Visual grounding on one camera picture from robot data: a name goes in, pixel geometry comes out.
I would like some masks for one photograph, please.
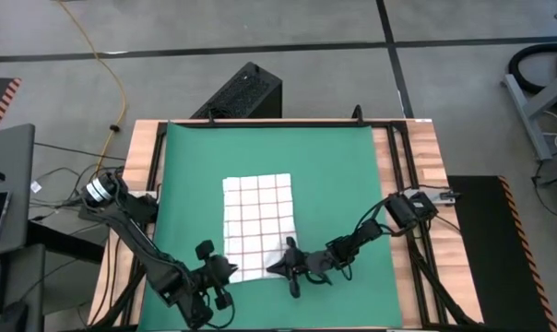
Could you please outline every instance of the gray metal frame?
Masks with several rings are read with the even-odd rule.
[[[510,96],[516,105],[516,110],[528,132],[528,137],[533,143],[540,160],[550,160],[553,158],[551,148],[547,144],[545,137],[537,122],[543,111],[550,108],[557,102],[557,78],[550,85],[543,89],[533,98],[527,100],[522,89],[516,83],[515,77],[506,75],[504,84],[510,92]]]

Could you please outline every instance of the floor tile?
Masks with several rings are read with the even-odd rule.
[[[385,0],[396,41],[557,36],[557,1]]]
[[[447,173],[508,179],[557,319],[557,218],[534,193],[534,151],[508,91],[499,84],[512,54],[525,46],[404,49],[399,57],[416,116],[434,121]],[[523,64],[525,75],[546,83],[554,58],[546,60]],[[556,174],[557,161],[543,173]],[[539,192],[557,209],[556,187]]]
[[[66,2],[102,52],[382,41],[372,0]],[[86,53],[55,1],[0,1],[0,55]]]

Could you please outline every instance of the wooden table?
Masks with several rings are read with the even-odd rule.
[[[380,119],[382,121],[390,121],[389,119]],[[205,122],[206,120],[179,120],[176,123],[190,123],[190,122]],[[234,122],[259,122],[261,120],[255,119],[239,119],[239,120],[219,120],[219,121],[234,121]],[[285,119],[268,119],[268,122],[287,121]],[[342,119],[290,119],[289,122],[330,122],[330,121],[355,121],[355,120],[342,120]],[[434,126],[431,120],[406,120],[409,130],[409,139],[411,142],[412,153],[416,163],[416,169],[420,184],[448,185],[446,182],[446,173],[444,171],[443,160],[441,152],[434,133]],[[138,120],[135,125],[131,144],[127,155],[126,164],[124,166],[124,180],[129,186],[130,190],[143,191],[146,189],[148,182],[148,174],[151,166],[152,156],[154,153],[154,146],[156,141],[156,134],[158,125],[163,121],[161,120]],[[373,129],[373,142],[376,150],[377,165],[379,167],[379,177],[381,179],[381,189],[384,195],[387,193],[396,192],[395,175],[389,151],[387,135],[384,128]],[[400,153],[400,161],[402,163],[404,181],[409,183],[408,172],[403,160],[403,147],[401,144],[401,137],[396,139],[397,149]],[[156,176],[156,184],[159,184],[162,176],[161,154],[158,173]],[[440,216],[453,222],[457,227],[455,209],[453,207],[439,207]],[[387,215],[388,223],[395,226],[394,221]],[[153,233],[153,228],[148,230],[149,234]],[[467,255],[463,240],[455,230],[445,225],[442,222],[433,220],[433,225],[430,231],[430,236],[433,243],[433,251],[438,267],[439,278],[444,284],[448,292],[455,299],[455,301],[463,308],[465,313],[476,321],[482,321],[480,305],[473,285],[473,279],[469,269]],[[105,250],[105,258],[102,260],[101,273],[99,275],[96,292],[94,293],[94,301],[90,311],[89,320],[96,314],[101,306],[102,297],[104,292],[107,292],[107,303],[105,303],[99,314],[97,321],[103,317],[108,311],[108,299],[110,299],[111,290],[113,290],[113,298],[116,299],[123,291],[129,280],[131,269],[131,262],[133,254],[129,249],[121,243],[118,252],[118,260],[116,267],[114,262],[114,244],[117,240],[117,235],[111,231],[110,237],[110,250]],[[399,297],[399,305],[401,308],[403,327],[417,327],[420,326],[420,315],[418,312],[418,304],[416,300],[416,292],[412,279],[410,262],[408,256],[408,249],[404,238],[391,239],[391,255],[393,256],[394,270],[396,273],[397,294]],[[106,284],[107,274],[107,259],[106,255],[110,255],[111,261],[111,280]],[[113,285],[113,269],[116,268],[116,279]],[[142,282],[136,291],[134,300],[133,311],[131,315],[131,323],[137,324],[141,312],[141,303],[143,301],[143,294],[145,283]],[[428,303],[430,319],[436,322],[436,311],[433,300],[433,292],[426,279],[423,279],[424,289],[426,292],[426,300]]]

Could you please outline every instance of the yellow cable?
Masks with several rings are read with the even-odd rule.
[[[59,6],[61,6],[61,8],[64,9],[66,14],[72,19],[72,21],[74,21],[74,24],[76,24],[77,29],[82,33],[82,36],[84,36],[84,39],[86,40],[86,43],[88,44],[88,46],[92,50],[92,53],[94,54],[94,58],[96,58],[96,61],[101,63],[101,65],[103,65],[106,68],[106,70],[109,71],[111,76],[114,78],[114,81],[116,82],[116,85],[119,86],[119,91],[121,91],[122,105],[121,105],[121,111],[119,113],[119,118],[114,123],[115,125],[118,126],[121,123],[121,121],[123,120],[123,117],[127,112],[127,95],[126,95],[126,93],[124,93],[123,82],[121,82],[121,79],[118,76],[116,76],[116,74],[114,74],[113,70],[108,65],[106,65],[106,63],[104,61],[102,61],[102,59],[98,56],[98,53],[96,52],[96,49],[94,48],[94,44],[92,44],[92,41],[90,41],[90,38],[88,37],[88,34],[84,30],[84,28],[82,28],[82,26],[79,24],[79,22],[74,17],[74,15],[69,11],[67,6],[62,2],[62,0],[57,0],[57,3],[59,4]],[[104,141],[104,147],[102,147],[101,157],[98,159],[98,163],[96,165],[96,170],[95,170],[94,174],[98,174],[98,170],[102,166],[102,162],[104,160],[103,156],[106,154],[106,150],[108,149],[109,145],[111,144],[111,140],[113,139],[113,135],[114,135],[114,132],[113,132],[113,130],[111,130],[108,137],[106,138],[106,141]]]

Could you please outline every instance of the metal stand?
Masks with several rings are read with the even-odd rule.
[[[104,247],[77,237],[54,231],[48,227],[29,222],[27,245],[41,243],[51,252],[68,255],[90,263],[101,264]]]
[[[547,144],[547,141],[545,141],[545,137],[537,123],[537,119],[542,115],[543,111],[557,102],[557,78],[530,100],[527,100],[522,89],[518,86],[518,83],[516,83],[514,76],[506,75],[504,77],[504,84],[508,88],[510,96],[516,105],[518,115],[520,115],[527,129],[528,136],[533,143],[537,156],[540,160],[552,159],[550,146]]]

